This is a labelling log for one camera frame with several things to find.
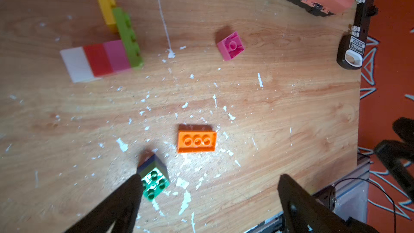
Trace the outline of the yellow lego brick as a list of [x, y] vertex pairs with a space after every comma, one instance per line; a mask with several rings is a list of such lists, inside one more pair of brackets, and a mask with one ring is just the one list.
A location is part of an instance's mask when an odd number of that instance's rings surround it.
[[112, 33], [117, 33], [118, 28], [112, 11], [113, 8], [117, 7], [116, 0], [98, 0], [98, 4], [106, 26]]

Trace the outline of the lime green lego brick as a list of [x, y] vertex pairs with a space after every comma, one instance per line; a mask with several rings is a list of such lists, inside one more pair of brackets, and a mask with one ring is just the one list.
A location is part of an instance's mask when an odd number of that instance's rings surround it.
[[142, 68], [143, 58], [129, 14], [120, 7], [113, 8], [112, 13], [131, 67]]

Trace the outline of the magenta lego brick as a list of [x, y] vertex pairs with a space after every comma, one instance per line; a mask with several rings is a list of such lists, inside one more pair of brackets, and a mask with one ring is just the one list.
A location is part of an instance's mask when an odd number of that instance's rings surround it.
[[225, 61], [233, 60], [245, 50], [242, 40], [237, 32], [232, 33], [218, 42], [217, 47]]

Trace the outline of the white lego brick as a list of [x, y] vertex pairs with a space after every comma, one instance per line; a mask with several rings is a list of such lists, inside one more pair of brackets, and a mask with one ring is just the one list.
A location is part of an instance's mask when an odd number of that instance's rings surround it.
[[98, 80], [92, 72], [83, 47], [61, 50], [60, 55], [73, 83]]

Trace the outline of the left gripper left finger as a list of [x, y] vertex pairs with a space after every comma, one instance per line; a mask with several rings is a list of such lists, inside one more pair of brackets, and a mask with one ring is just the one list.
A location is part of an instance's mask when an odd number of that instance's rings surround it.
[[142, 178], [135, 174], [66, 232], [106, 233], [111, 229], [113, 233], [131, 233], [142, 194]]

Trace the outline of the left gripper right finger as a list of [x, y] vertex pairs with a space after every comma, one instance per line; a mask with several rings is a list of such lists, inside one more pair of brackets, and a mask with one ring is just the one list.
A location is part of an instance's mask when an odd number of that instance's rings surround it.
[[343, 220], [317, 202], [289, 175], [280, 176], [278, 193], [283, 209], [284, 231], [288, 233], [376, 233], [377, 230], [354, 218]]

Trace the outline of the blue lego brick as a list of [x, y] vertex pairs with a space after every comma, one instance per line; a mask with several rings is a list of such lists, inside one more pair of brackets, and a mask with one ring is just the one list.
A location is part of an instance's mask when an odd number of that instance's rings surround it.
[[169, 177], [166, 165], [155, 154], [153, 154], [148, 160], [138, 167], [137, 173], [144, 178], [155, 168], [158, 169], [166, 178]]

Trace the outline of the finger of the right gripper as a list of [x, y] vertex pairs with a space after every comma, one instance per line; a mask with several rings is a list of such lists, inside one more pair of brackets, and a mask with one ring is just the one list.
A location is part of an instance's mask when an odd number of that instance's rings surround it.
[[374, 152], [411, 201], [414, 201], [414, 177], [401, 160], [414, 161], [414, 146], [395, 140], [383, 140]]
[[414, 142], [413, 119], [401, 117], [393, 122], [392, 129], [404, 142]]

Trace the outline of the red lego brick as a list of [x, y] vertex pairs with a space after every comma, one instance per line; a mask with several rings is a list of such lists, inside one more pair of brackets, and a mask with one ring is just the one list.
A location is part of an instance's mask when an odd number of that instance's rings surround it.
[[103, 44], [86, 45], [83, 49], [92, 73], [96, 78], [113, 73], [111, 63]]

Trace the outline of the pink lego brick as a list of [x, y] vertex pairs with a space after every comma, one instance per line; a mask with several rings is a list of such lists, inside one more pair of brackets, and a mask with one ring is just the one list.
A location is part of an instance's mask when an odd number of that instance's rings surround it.
[[103, 47], [114, 73], [131, 68], [122, 40], [103, 43]]

